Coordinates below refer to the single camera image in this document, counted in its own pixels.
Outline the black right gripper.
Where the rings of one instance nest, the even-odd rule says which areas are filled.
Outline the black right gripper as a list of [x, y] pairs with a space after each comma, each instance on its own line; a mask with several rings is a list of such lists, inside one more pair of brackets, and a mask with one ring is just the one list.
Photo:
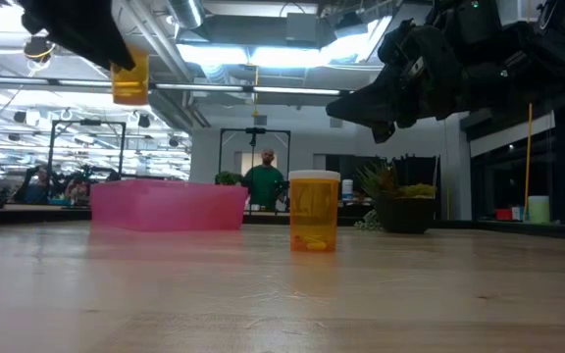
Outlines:
[[385, 64], [378, 80], [326, 106], [332, 118], [372, 127], [376, 143], [387, 142], [398, 126], [444, 120], [456, 110], [462, 65], [444, 34], [432, 25], [405, 20], [388, 32], [379, 48]]

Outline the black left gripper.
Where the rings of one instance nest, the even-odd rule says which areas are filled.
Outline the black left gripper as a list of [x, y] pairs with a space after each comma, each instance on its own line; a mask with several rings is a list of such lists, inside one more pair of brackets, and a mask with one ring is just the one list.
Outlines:
[[111, 0], [19, 0], [22, 25], [46, 30], [52, 41], [104, 68], [132, 70], [135, 63], [112, 17]]

